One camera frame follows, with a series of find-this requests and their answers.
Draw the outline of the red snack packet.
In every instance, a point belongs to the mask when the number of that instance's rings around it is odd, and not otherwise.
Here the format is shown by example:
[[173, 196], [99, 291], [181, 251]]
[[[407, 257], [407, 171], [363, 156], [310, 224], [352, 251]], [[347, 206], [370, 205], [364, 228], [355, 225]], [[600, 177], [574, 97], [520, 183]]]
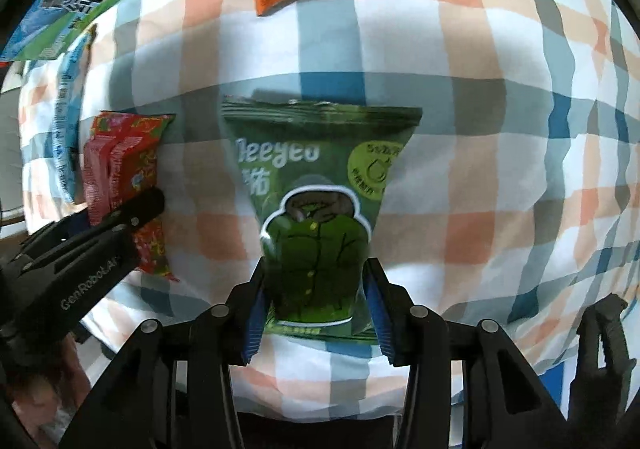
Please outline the red snack packet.
[[101, 112], [84, 146], [82, 181], [90, 224], [157, 183], [157, 148], [170, 114]]

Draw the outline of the long blue snack packet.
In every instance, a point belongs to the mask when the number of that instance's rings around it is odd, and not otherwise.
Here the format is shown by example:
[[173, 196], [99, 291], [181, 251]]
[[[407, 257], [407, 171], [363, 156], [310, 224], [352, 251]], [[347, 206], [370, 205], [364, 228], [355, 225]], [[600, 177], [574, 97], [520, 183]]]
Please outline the long blue snack packet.
[[76, 198], [80, 112], [91, 46], [95, 38], [96, 27], [93, 25], [81, 36], [77, 45], [64, 54], [58, 70], [58, 89], [51, 130], [52, 157], [62, 199], [67, 203], [74, 203]]

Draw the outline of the green snack packet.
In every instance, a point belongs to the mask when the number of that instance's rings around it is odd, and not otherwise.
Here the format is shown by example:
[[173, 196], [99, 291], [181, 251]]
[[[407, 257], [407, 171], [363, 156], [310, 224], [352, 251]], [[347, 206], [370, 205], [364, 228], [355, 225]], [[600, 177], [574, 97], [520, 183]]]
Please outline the green snack packet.
[[228, 97], [220, 115], [259, 224], [268, 330], [373, 341], [362, 267], [421, 109]]

